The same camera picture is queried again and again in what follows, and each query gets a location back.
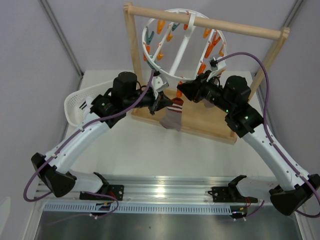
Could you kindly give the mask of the white round clip hanger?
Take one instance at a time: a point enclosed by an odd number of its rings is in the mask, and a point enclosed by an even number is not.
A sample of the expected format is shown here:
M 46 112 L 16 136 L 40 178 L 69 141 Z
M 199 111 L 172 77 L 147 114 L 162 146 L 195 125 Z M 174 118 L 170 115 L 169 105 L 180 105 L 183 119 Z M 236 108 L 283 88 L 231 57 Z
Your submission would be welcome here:
M 194 80 L 210 70 L 213 57 L 228 55 L 221 30 L 195 26 L 197 17 L 207 16 L 195 10 L 173 8 L 168 12 L 191 17 L 188 23 L 150 18 L 142 30 L 143 60 L 150 68 L 178 82 Z

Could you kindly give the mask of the taupe sock with orange stripes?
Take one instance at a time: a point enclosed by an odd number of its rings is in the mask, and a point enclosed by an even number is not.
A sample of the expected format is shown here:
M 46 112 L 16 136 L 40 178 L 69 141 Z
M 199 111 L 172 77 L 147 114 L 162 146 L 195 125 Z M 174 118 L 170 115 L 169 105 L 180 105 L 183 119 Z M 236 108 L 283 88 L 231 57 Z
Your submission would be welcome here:
M 209 101 L 204 101 L 203 104 L 204 104 L 204 106 L 205 106 L 206 108 L 213 108 L 213 107 L 215 107 L 215 105 L 212 104 L 212 103 L 210 103 Z

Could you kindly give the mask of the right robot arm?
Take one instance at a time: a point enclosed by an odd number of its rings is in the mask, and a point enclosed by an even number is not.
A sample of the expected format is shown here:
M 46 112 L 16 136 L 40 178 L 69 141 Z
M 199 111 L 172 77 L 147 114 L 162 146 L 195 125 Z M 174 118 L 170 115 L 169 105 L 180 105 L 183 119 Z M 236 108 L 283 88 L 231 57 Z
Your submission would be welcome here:
M 234 178 L 228 184 L 232 201 L 245 197 L 269 200 L 281 214 L 289 216 L 316 194 L 320 176 L 309 174 L 275 143 L 264 118 L 248 102 L 251 89 L 244 77 L 232 75 L 221 86 L 206 72 L 177 89 L 194 103 L 206 100 L 224 111 L 227 126 L 257 152 L 275 176 L 274 181 L 245 175 Z

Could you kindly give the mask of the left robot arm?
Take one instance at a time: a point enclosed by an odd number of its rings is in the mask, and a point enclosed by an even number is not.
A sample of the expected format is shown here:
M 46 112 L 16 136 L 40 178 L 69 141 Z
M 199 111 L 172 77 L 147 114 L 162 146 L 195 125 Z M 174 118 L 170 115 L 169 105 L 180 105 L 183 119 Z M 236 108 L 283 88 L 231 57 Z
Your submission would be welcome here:
M 84 117 L 72 134 L 54 149 L 42 155 L 35 153 L 31 162 L 35 175 L 49 192 L 61 198 L 71 191 L 93 195 L 97 200 L 108 196 L 109 183 L 99 173 L 72 172 L 71 166 L 91 143 L 114 127 L 134 108 L 148 108 L 151 114 L 173 102 L 164 94 L 167 79 L 152 71 L 147 85 L 140 85 L 136 74 L 123 71 L 111 82 L 100 84 L 102 92 L 89 96 L 84 103 Z

